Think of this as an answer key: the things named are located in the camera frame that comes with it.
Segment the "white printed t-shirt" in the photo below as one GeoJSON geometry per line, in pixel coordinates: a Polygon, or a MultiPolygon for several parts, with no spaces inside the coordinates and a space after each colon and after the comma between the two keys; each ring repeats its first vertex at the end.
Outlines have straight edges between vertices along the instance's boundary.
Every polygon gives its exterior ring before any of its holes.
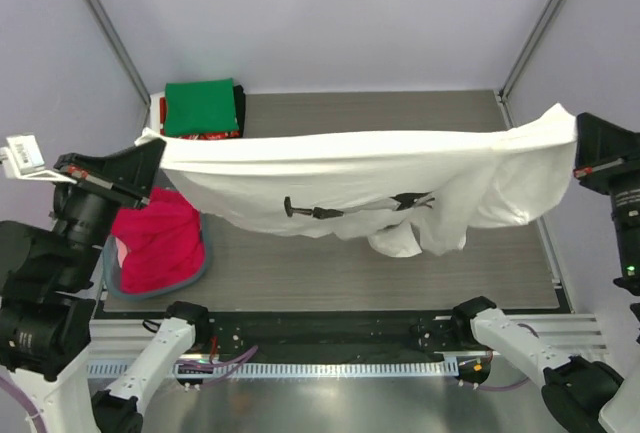
{"type": "Polygon", "coordinates": [[[572,178],[577,120],[561,105],[507,131],[371,131],[168,139],[161,167],[199,211],[279,236],[366,238],[396,258],[465,246],[469,229],[529,224],[572,178]]]}

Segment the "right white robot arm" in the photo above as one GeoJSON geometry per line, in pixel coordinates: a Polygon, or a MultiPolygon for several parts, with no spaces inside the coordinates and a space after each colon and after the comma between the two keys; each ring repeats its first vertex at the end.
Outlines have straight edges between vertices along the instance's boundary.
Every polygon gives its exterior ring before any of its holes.
{"type": "MultiPolygon", "coordinates": [[[[621,275],[614,283],[639,293],[639,135],[590,113],[577,117],[574,176],[609,197],[621,275]]],[[[568,432],[636,432],[639,372],[621,376],[601,361],[554,352],[479,296],[456,306],[450,325],[462,348],[487,347],[539,387],[553,418],[568,432]]]]}

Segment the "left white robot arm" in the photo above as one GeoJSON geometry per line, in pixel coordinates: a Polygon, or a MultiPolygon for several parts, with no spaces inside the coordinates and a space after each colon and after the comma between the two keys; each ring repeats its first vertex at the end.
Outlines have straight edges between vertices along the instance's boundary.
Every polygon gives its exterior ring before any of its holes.
{"type": "Polygon", "coordinates": [[[155,138],[112,155],[62,155],[44,164],[31,135],[8,138],[10,179],[54,184],[51,229],[1,225],[1,363],[36,432],[138,432],[147,406],[178,359],[205,350],[213,328],[205,307],[175,302],[125,374],[106,389],[88,385],[90,322],[81,292],[121,208],[141,209],[165,149],[155,138]]]}

